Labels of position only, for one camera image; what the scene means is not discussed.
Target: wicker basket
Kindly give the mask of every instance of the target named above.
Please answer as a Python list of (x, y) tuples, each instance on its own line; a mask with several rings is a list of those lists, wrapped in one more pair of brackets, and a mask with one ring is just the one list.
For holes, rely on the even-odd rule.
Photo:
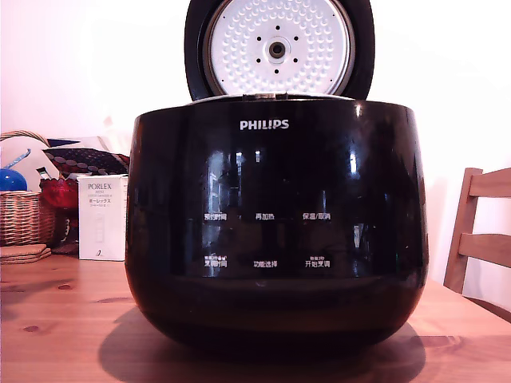
[[(37, 133), (14, 131), (0, 135), (0, 141), (11, 137), (32, 137), (50, 146)], [(45, 244), (52, 246), (65, 236), (65, 217), (59, 215), (41, 198), (41, 193), (0, 191), (0, 246)]]

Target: white box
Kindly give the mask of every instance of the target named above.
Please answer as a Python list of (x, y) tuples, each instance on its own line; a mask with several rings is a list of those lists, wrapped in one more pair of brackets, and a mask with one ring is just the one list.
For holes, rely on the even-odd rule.
[(124, 261), (128, 176), (78, 177), (80, 259)]

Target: perforated metal plate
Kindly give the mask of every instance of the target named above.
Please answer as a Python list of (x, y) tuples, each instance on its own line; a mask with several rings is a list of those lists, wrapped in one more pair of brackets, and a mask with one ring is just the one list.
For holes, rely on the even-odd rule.
[(340, 93), (354, 61), (353, 27), (337, 0), (226, 0), (204, 41), (216, 95)]

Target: chair backrest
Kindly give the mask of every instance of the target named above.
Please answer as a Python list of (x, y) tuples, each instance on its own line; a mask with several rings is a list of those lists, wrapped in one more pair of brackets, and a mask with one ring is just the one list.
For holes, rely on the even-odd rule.
[(511, 267), (511, 236), (473, 234), (479, 197), (511, 198), (511, 168), (483, 174), (467, 168), (461, 186), (444, 286), (461, 294), (469, 257)]

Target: white wall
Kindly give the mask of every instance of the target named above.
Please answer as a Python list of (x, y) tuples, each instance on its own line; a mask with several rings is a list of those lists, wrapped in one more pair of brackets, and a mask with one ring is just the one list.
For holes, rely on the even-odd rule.
[[(511, 166), (511, 3), (373, 0), (371, 100), (415, 110), (430, 276), (443, 280), (465, 167)], [(117, 134), (136, 115), (190, 101), (187, 0), (2, 0), (2, 130)], [(511, 204), (480, 202), (476, 232), (511, 234)], [(470, 261), (465, 293), (511, 310), (511, 271)]]

